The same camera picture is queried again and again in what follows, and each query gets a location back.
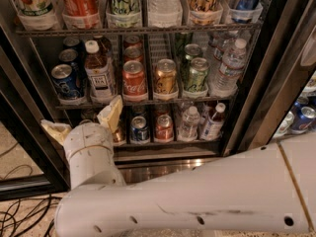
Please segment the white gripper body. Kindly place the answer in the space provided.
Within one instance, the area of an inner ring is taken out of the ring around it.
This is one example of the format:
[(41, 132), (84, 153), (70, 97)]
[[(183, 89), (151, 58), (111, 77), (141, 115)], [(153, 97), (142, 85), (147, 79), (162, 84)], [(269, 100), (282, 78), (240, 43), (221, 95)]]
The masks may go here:
[(73, 128), (63, 142), (71, 169), (79, 163), (105, 166), (114, 164), (113, 136), (110, 130), (94, 122)]

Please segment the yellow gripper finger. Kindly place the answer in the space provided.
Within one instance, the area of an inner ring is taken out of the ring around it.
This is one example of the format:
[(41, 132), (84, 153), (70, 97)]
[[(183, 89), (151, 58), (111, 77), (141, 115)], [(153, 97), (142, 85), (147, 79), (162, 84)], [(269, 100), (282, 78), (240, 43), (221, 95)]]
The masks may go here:
[(119, 126), (119, 117), (122, 112), (122, 107), (121, 96), (115, 96), (111, 102), (97, 114), (100, 125), (108, 128), (111, 133), (114, 133)]
[(63, 145), (65, 138), (72, 130), (69, 124), (52, 122), (46, 119), (42, 119), (40, 125), (60, 145)]

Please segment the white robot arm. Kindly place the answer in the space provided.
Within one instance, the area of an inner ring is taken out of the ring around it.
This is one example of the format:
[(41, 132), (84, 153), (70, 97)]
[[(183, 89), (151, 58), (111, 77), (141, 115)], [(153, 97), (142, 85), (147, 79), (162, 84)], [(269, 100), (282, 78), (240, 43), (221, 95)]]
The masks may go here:
[(65, 150), (71, 190), (55, 213), (59, 237), (113, 237), (175, 228), (308, 233), (316, 225), (316, 134), (307, 133), (128, 185), (114, 162), (121, 97), (95, 122), (40, 124)]

